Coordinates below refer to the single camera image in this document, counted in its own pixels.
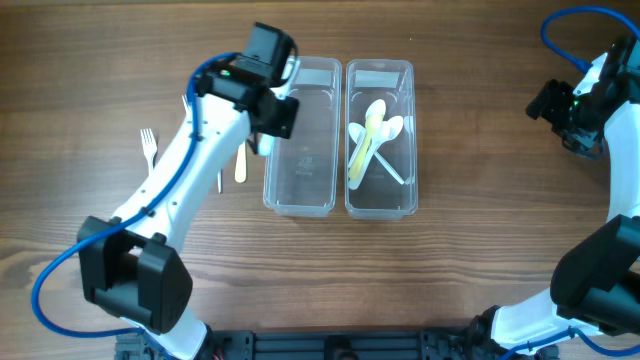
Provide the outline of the white fork thick handle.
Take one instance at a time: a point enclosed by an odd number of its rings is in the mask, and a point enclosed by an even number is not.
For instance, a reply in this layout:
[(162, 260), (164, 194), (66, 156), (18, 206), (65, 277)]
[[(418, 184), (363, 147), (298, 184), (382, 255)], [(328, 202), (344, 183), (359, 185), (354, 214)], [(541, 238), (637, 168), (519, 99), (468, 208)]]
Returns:
[(258, 154), (264, 157), (269, 156), (273, 151), (275, 141), (275, 137), (262, 134), (258, 143)]

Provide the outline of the yellow plastic spoon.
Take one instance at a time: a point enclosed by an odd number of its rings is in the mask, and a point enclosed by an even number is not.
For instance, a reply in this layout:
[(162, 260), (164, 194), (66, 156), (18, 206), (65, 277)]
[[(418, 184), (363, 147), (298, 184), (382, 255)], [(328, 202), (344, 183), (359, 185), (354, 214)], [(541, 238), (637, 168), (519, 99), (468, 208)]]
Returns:
[(355, 180), (359, 177), (372, 137), (379, 131), (385, 113), (386, 102), (383, 99), (375, 100), (367, 109), (364, 138), (356, 146), (353, 160), (349, 166), (348, 176), (350, 180)]

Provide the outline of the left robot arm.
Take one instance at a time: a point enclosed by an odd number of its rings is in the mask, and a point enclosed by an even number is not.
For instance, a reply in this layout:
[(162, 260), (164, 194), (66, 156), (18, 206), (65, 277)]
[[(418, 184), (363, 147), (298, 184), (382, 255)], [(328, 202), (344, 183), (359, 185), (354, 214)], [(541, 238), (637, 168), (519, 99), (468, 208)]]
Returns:
[(173, 359), (215, 359), (211, 328), (188, 307), (193, 280), (179, 253), (217, 173), (257, 137), (289, 138), (299, 102), (287, 96), (299, 67), (284, 31), (255, 23), (243, 52), (200, 65), (189, 110), (150, 175), (108, 221), (89, 216), (78, 241), (85, 299), (132, 324)]

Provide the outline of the white plastic spoon thick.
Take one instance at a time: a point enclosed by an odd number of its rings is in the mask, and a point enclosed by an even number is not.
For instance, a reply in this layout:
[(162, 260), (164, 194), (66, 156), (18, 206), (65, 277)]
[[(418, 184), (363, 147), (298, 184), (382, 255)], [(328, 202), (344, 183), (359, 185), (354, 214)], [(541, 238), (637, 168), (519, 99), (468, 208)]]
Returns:
[(350, 180), (350, 179), (348, 180), (348, 187), (351, 190), (356, 190), (360, 186), (360, 184), (361, 184), (361, 182), (362, 182), (362, 180), (364, 178), (364, 174), (365, 174), (365, 172), (366, 172), (366, 170), (367, 170), (367, 168), (369, 166), (369, 163), (370, 163), (371, 159), (374, 157), (374, 153), (377, 152), (377, 150), (376, 151), (373, 150), (372, 141), (371, 141), (370, 146), (368, 148), (368, 151), (366, 153), (366, 156), (364, 158), (363, 166), (362, 166), (361, 173), (360, 173), (359, 177), (356, 178), (355, 180)]

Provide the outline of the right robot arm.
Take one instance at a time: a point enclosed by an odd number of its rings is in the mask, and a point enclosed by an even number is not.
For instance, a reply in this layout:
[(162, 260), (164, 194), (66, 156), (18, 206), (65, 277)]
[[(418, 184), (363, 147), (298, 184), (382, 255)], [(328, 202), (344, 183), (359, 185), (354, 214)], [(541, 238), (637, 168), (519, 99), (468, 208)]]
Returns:
[(639, 37), (616, 39), (575, 86), (548, 81), (526, 109), (546, 120), (564, 148), (609, 161), (605, 222), (561, 257), (548, 288), (494, 306), (467, 328), (468, 359), (545, 359), (578, 339), (609, 358), (638, 346), (608, 349), (599, 336), (639, 332)]

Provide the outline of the yellow plastic fork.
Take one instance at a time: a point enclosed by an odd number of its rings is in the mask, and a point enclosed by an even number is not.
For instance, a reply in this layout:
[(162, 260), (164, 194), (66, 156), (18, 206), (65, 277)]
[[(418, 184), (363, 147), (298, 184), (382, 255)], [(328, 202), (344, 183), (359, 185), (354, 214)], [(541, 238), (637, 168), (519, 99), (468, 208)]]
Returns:
[(234, 179), (237, 183), (244, 183), (247, 179), (247, 147), (243, 142), (237, 149)]

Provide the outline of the white plastic fork large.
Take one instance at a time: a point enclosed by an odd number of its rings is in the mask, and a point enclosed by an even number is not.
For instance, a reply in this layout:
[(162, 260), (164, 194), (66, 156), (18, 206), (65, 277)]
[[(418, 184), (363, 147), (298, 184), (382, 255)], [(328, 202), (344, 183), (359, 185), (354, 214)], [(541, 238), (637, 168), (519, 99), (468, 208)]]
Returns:
[(191, 113), (191, 108), (190, 108), (190, 105), (188, 103), (186, 95), (183, 94), (181, 98), (182, 98), (185, 114), (190, 114)]

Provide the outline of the white plastic spoon slim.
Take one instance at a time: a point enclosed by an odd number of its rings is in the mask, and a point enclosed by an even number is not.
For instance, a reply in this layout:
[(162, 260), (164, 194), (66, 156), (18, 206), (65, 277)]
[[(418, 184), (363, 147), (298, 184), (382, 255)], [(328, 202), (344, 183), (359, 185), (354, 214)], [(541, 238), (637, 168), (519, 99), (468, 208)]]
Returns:
[(366, 129), (358, 123), (352, 122), (348, 125), (348, 132), (351, 140), (358, 145), (366, 134)]

